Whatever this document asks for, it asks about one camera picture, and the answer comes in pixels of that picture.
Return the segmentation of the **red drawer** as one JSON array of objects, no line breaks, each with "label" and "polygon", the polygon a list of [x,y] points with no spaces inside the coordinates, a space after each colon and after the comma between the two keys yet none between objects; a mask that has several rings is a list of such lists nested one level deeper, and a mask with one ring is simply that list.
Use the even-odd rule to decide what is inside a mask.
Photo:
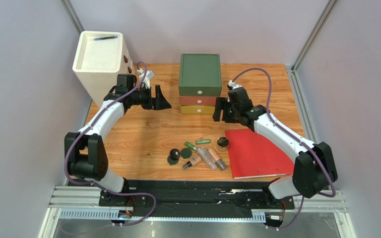
[{"label": "red drawer", "polygon": [[210,96],[180,96],[182,106],[215,106],[217,97]]}]

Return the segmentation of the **green top drawer unit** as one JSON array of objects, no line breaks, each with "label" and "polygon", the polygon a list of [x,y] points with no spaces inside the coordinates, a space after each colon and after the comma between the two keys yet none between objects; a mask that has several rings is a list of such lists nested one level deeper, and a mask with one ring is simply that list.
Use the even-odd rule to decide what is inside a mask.
[{"label": "green top drawer unit", "polygon": [[221,91],[219,54],[181,54],[180,96],[219,97]]}]

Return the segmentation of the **clear foundation bottle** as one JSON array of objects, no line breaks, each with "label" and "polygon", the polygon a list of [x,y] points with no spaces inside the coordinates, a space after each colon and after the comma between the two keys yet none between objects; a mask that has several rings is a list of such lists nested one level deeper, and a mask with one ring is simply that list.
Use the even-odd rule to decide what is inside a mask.
[{"label": "clear foundation bottle", "polygon": [[212,171],[217,169],[215,161],[211,154],[208,152],[208,149],[206,149],[204,146],[201,146],[197,148],[197,153]]}]

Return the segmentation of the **black round ball sponge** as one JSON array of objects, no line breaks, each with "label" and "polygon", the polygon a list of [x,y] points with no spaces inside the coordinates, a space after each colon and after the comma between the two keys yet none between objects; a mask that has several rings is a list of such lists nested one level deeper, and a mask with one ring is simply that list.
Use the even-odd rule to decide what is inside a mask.
[{"label": "black round ball sponge", "polygon": [[170,151],[170,158],[172,160],[178,160],[181,156],[180,150],[179,149],[172,149]]}]

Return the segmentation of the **small tan foundation bottle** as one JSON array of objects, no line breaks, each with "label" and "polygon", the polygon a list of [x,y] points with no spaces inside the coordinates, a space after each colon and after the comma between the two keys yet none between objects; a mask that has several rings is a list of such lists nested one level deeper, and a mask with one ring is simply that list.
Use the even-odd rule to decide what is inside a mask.
[{"label": "small tan foundation bottle", "polygon": [[183,166],[182,169],[186,170],[190,167],[194,167],[195,165],[199,164],[202,161],[202,158],[199,155],[196,155],[192,158],[190,158]]}]

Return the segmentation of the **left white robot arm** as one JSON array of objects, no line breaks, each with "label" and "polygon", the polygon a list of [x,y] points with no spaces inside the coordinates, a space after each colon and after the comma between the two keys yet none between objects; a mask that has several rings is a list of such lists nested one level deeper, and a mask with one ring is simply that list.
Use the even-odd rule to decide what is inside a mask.
[{"label": "left white robot arm", "polygon": [[165,110],[172,106],[159,85],[155,96],[151,88],[115,86],[105,97],[103,105],[91,121],[78,132],[69,132],[64,138],[64,173],[68,179],[76,177],[76,185],[94,185],[103,191],[122,193],[126,179],[109,168],[104,141],[114,124],[132,106],[145,110]]}]

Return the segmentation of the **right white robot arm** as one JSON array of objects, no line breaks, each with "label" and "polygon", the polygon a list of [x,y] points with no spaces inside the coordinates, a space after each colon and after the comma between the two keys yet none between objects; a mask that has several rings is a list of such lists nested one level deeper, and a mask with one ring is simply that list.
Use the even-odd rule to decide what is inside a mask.
[{"label": "right white robot arm", "polygon": [[293,162],[293,174],[278,178],[263,188],[273,199],[301,195],[304,198],[325,195],[323,190],[331,189],[329,197],[336,195],[334,183],[338,174],[331,147],[315,143],[292,131],[280,122],[270,110],[262,105],[253,105],[242,86],[231,87],[227,97],[216,98],[214,121],[239,123],[252,132],[271,141]]}]

